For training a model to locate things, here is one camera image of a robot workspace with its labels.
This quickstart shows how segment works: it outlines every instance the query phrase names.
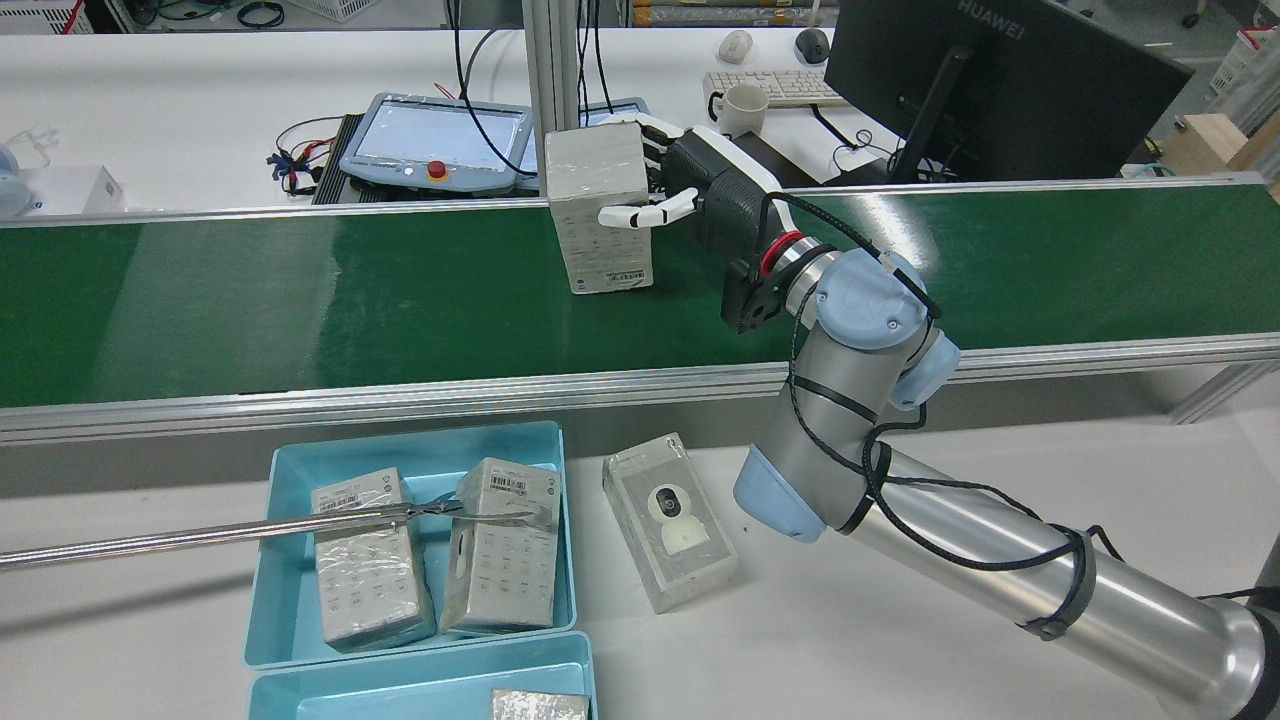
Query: white table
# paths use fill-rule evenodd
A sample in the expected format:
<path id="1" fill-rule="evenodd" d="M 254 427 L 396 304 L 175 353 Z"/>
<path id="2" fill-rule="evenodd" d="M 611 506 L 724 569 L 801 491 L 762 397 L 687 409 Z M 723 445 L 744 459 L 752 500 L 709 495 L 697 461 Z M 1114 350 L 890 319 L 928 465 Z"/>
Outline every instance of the white table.
<path id="1" fill-rule="evenodd" d="M 1134 416 L 890 441 L 1050 520 L 1102 523 L 1174 587 L 1220 592 L 1252 584 L 1280 529 L 1280 383 L 1266 388 L 1265 404 L 1196 425 Z M 671 429 L 696 434 L 680 418 Z M 741 573 L 660 616 L 600 491 L 602 459 L 570 461 L 577 626 L 594 644 L 599 717 L 1164 717 L 1146 691 L 851 538 L 805 546 L 767 530 L 730 495 L 744 452 L 692 452 Z M 264 495 L 265 482 L 246 482 L 5 500 L 0 548 L 244 520 Z M 0 717 L 241 716 L 253 556 L 224 546 L 0 575 Z"/>
<path id="2" fill-rule="evenodd" d="M 701 76 L 727 68 L 714 51 L 722 29 L 604 29 L 613 97 L 643 96 L 676 124 L 709 123 Z M 795 29 L 753 29 L 741 68 L 799 68 Z M 463 60 L 480 33 L 463 33 Z M 589 97 L 603 100 L 589 55 Z M 301 206 L 280 192 L 265 159 L 294 122 L 362 113 L 385 91 L 436 95 L 457 90 L 452 35 L 445 31 L 152 33 L 6 37 L 0 44 L 0 141 L 32 131 L 47 137 L 55 165 L 105 165 L 132 210 L 207 211 Z M 503 31 L 476 61 L 476 100 L 527 104 L 524 35 Z M 850 137 L 870 127 L 877 143 L 893 136 L 861 113 L 827 115 Z M 325 137 L 335 123 L 291 140 Z M 763 137 L 817 179 L 836 174 L 837 141 L 808 110 L 773 110 Z M 19 161 L 35 152 L 22 143 Z M 841 155 L 847 165 L 849 154 Z"/>

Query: blue plastic bin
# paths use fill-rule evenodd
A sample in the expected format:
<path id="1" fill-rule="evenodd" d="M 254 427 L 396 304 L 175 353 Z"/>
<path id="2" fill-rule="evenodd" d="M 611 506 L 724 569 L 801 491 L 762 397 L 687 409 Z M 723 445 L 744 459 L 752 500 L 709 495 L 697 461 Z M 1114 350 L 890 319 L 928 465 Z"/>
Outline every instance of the blue plastic bin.
<path id="1" fill-rule="evenodd" d="M 307 515 L 311 512 L 314 488 L 389 466 L 399 468 L 415 500 L 431 500 L 454 489 L 462 475 L 485 456 L 556 470 L 564 477 L 564 442 L 559 425 L 553 421 L 287 445 L 276 450 L 271 460 L 266 518 Z M 563 488 L 552 628 L 481 637 L 442 633 L 402 647 L 339 653 L 326 646 L 321 637 L 315 542 L 307 533 L 268 538 L 261 543 L 253 574 L 244 664 L 261 670 L 356 660 L 511 637 L 553 634 L 572 628 L 577 620 L 577 602 L 570 555 L 567 484 Z M 422 516 L 411 523 L 411 529 L 421 543 L 428 591 L 439 620 L 444 578 L 448 573 L 451 520 Z"/>
<path id="2" fill-rule="evenodd" d="M 595 710 L 591 644 L 582 633 L 508 637 L 430 652 L 262 673 L 248 720 L 489 717 L 494 688 L 585 694 Z"/>

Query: white mug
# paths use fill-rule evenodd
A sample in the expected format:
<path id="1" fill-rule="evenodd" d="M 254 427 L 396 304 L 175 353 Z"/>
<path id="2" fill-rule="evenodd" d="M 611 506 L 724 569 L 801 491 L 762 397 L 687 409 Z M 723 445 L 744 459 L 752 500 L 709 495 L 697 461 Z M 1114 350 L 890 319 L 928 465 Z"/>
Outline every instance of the white mug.
<path id="1" fill-rule="evenodd" d="M 735 85 L 724 92 L 717 90 L 707 99 L 707 114 L 730 137 L 749 132 L 759 135 L 768 109 L 769 96 L 754 85 Z"/>

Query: keyboard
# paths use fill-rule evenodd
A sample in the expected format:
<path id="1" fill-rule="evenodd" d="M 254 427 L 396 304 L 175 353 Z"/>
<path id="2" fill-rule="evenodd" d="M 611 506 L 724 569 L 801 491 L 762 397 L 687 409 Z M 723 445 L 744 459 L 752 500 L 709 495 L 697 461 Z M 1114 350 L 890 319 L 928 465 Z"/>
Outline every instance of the keyboard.
<path id="1" fill-rule="evenodd" d="M 756 85 L 769 96 L 771 108 L 849 105 L 822 79 L 823 70 L 716 70 L 703 76 L 703 95 L 724 92 L 735 85 Z"/>

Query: barcode label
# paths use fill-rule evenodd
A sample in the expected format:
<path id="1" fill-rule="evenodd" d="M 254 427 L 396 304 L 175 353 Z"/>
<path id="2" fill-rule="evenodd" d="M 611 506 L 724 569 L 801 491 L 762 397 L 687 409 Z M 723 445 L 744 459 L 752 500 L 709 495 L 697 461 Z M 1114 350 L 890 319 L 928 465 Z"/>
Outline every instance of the barcode label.
<path id="1" fill-rule="evenodd" d="M 330 495 L 320 498 L 320 512 L 333 512 L 335 510 L 352 510 L 360 507 L 360 493 Z"/>
<path id="2" fill-rule="evenodd" d="M 508 478 L 506 475 L 499 475 L 494 473 L 493 478 L 489 480 L 489 487 L 492 489 L 504 489 L 507 492 L 513 492 L 518 496 L 527 496 L 529 487 L 527 483 L 520 478 Z"/>

